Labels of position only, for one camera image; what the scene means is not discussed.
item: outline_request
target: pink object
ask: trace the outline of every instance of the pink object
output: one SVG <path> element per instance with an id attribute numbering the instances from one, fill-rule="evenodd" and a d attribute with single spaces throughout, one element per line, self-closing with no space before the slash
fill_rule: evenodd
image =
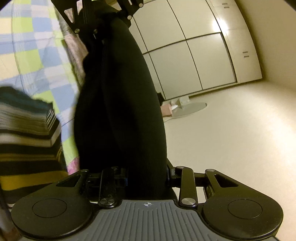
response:
<path id="1" fill-rule="evenodd" d="M 160 107 L 161 113 L 163 116 L 171 116 L 172 113 L 172 106 L 170 104 L 165 104 Z"/>
<path id="2" fill-rule="evenodd" d="M 79 171 L 79 157 L 74 158 L 67 166 L 68 174 L 71 175 Z"/>

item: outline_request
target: plaid blanket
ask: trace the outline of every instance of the plaid blanket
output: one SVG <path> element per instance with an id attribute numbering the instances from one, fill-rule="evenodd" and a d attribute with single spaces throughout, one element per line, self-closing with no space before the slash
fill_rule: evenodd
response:
<path id="1" fill-rule="evenodd" d="M 72 132 L 78 93 L 50 0 L 13 0 L 0 11 L 0 85 L 52 102 L 66 163 L 77 157 Z"/>

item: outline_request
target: white wardrobe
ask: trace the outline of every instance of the white wardrobe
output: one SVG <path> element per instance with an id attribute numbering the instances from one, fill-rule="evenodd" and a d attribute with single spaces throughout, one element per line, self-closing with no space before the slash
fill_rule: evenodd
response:
<path id="1" fill-rule="evenodd" d="M 234 0 L 148 1 L 131 23 L 155 89 L 165 99 L 262 78 Z"/>

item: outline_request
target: light-colored floor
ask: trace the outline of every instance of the light-colored floor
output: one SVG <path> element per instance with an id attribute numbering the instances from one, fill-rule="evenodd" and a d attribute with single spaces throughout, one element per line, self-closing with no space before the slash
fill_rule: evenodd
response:
<path id="1" fill-rule="evenodd" d="M 296 92 L 255 82 L 193 101 L 208 106 L 165 123 L 171 163 L 216 169 L 272 197 L 284 211 L 277 237 L 296 240 Z"/>

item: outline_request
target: black pants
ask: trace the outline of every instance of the black pants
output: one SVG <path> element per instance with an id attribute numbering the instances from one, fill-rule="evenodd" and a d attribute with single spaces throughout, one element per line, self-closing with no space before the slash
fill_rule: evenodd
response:
<path id="1" fill-rule="evenodd" d="M 144 57 L 127 25 L 112 15 L 116 10 L 92 3 L 97 39 L 91 26 L 79 33 L 89 51 L 74 121 L 80 168 L 128 167 L 128 197 L 175 198 L 165 184 L 165 129 Z"/>

